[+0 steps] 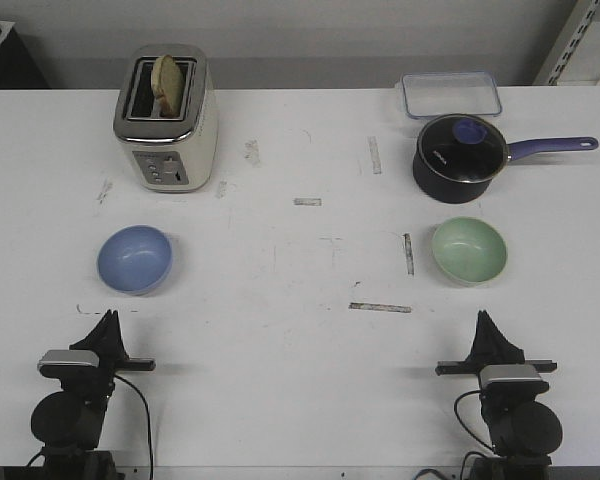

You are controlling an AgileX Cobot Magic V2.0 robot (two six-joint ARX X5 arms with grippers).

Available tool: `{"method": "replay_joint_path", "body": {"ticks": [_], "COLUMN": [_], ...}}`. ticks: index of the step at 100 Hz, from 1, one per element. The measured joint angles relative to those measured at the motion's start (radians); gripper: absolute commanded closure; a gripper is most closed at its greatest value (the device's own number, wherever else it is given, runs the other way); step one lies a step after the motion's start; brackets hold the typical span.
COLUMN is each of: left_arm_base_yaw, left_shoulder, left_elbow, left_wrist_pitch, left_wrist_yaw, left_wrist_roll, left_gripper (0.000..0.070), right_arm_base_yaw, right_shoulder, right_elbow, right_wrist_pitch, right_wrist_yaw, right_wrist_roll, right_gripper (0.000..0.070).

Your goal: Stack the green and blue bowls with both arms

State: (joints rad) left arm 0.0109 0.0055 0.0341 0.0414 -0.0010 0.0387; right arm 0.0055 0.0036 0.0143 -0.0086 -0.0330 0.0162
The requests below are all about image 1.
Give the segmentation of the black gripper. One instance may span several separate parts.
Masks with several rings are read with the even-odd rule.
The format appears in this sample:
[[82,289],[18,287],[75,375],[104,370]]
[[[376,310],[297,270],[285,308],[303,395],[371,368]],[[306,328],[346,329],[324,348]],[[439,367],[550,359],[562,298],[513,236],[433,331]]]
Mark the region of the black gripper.
[[[99,346],[106,342],[110,330],[112,348]],[[151,372],[155,370],[153,358],[132,358],[123,347],[117,310],[108,309],[96,326],[82,340],[85,346],[71,345],[72,352],[88,352],[98,359],[96,366],[80,366],[69,377],[71,388],[104,388],[113,383],[118,372]]]
[[[475,335],[472,343],[473,348],[489,348],[491,350],[519,350],[499,329],[494,320],[486,310],[480,310],[477,314]],[[478,379],[480,371],[488,365],[502,364],[528,364],[536,368],[540,376],[543,373],[553,373],[557,370],[557,363],[552,360],[521,360],[511,357],[498,357],[496,354],[478,355],[475,352],[463,361],[439,361],[435,367],[438,376],[446,375],[473,375]]]

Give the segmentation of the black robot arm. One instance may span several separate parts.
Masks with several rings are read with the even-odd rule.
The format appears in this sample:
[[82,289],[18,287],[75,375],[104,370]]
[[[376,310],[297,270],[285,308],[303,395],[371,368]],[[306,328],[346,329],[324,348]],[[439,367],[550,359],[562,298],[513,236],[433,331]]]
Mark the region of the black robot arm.
[[140,398],[146,417],[149,476],[154,476],[154,452],[149,404],[140,389],[122,372],[151,372],[152,358],[132,358],[121,333],[119,314],[107,310],[85,338],[66,349],[47,351],[37,370],[57,379],[61,389],[34,408],[30,427],[43,443],[32,457],[44,459],[41,479],[123,479],[113,454],[98,448],[109,400],[116,383],[130,387]]
[[469,435],[489,450],[475,453],[468,474],[461,479],[547,479],[550,454],[563,440],[557,415],[537,396],[549,390],[541,375],[557,369],[552,360],[528,360],[524,351],[509,342],[487,311],[477,314],[470,352],[462,361],[440,361],[435,373],[474,375],[480,414],[489,440]]

